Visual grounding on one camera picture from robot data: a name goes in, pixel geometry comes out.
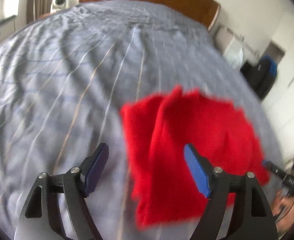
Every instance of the cloth fold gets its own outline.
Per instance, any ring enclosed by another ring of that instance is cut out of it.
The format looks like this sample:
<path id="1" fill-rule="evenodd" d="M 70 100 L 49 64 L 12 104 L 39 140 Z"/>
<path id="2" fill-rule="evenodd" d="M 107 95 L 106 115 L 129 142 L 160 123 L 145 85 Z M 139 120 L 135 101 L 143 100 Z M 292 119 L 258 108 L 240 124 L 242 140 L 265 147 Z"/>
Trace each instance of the cloth fold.
<path id="1" fill-rule="evenodd" d="M 136 224 L 200 217 L 207 199 L 198 192 L 183 157 L 192 143 L 212 165 L 243 175 L 252 171 L 268 182 L 263 152 L 241 109 L 177 86 L 169 95 L 152 95 L 121 109 L 131 176 L 132 198 L 138 200 Z M 228 204 L 234 195 L 230 194 Z"/>

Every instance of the hand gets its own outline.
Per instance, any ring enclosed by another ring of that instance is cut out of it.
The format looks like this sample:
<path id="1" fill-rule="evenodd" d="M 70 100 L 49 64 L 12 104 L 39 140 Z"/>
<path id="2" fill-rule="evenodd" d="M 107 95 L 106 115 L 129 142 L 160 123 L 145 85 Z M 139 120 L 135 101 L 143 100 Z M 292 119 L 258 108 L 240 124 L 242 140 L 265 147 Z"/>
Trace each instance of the hand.
<path id="1" fill-rule="evenodd" d="M 277 215 L 280 213 L 281 207 L 285 206 L 285 209 L 282 211 L 280 217 L 281 219 L 276 225 L 278 231 L 286 231 L 294 222 L 294 197 L 286 198 L 281 196 L 281 190 L 277 192 L 276 197 L 271 203 L 271 211 L 273 215 Z"/>

